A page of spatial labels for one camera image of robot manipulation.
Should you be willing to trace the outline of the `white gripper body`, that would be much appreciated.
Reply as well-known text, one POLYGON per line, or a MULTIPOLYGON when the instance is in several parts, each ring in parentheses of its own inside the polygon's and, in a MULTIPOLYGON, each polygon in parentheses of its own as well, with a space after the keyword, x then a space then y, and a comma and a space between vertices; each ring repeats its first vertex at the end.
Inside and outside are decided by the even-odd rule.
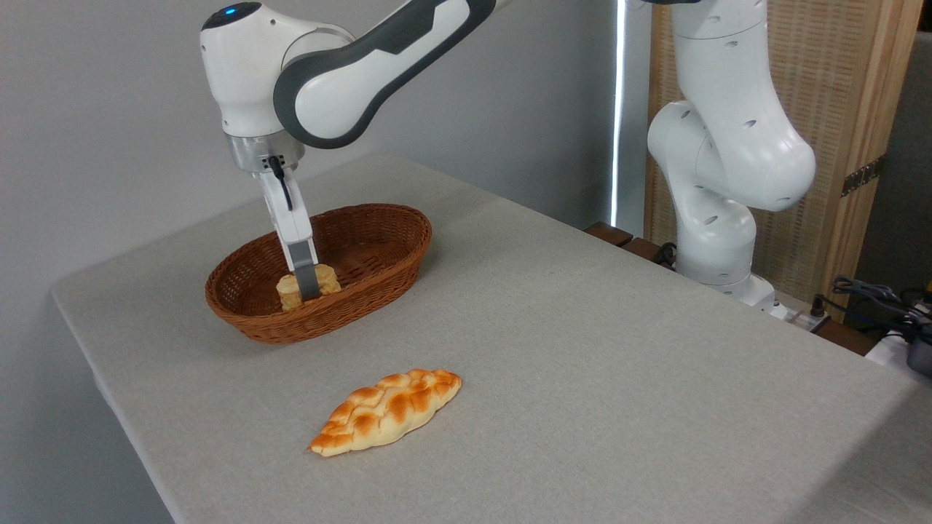
POLYGON ((313 241, 312 222, 299 184, 288 167, 260 174, 261 186, 273 225, 284 245, 313 241))

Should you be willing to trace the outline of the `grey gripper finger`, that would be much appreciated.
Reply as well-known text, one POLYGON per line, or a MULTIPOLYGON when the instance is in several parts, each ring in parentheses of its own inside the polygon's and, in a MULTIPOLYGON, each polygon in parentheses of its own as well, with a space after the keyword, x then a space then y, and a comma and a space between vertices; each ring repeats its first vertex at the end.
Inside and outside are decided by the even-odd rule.
POLYGON ((320 285, 317 282, 317 255, 313 241, 289 243, 288 255, 303 301, 313 301, 319 298, 322 294, 320 294, 320 285))

